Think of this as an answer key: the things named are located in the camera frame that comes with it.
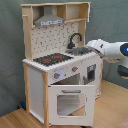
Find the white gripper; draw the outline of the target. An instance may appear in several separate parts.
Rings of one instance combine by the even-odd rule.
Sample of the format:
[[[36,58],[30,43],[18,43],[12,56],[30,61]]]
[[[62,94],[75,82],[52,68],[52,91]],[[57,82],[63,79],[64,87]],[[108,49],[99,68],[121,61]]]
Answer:
[[[109,43],[104,41],[104,40],[101,40],[101,39],[91,40],[86,45],[86,47],[89,50],[92,50],[93,52],[95,52],[99,56],[104,56],[105,55],[105,49],[108,46],[109,46]]]

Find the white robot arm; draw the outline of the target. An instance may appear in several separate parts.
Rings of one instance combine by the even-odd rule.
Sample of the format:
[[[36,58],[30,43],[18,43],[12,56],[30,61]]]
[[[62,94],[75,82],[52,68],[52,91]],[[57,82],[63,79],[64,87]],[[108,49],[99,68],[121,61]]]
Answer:
[[[86,47],[109,63],[118,62],[117,73],[128,79],[128,42],[109,43],[98,39],[89,41]]]

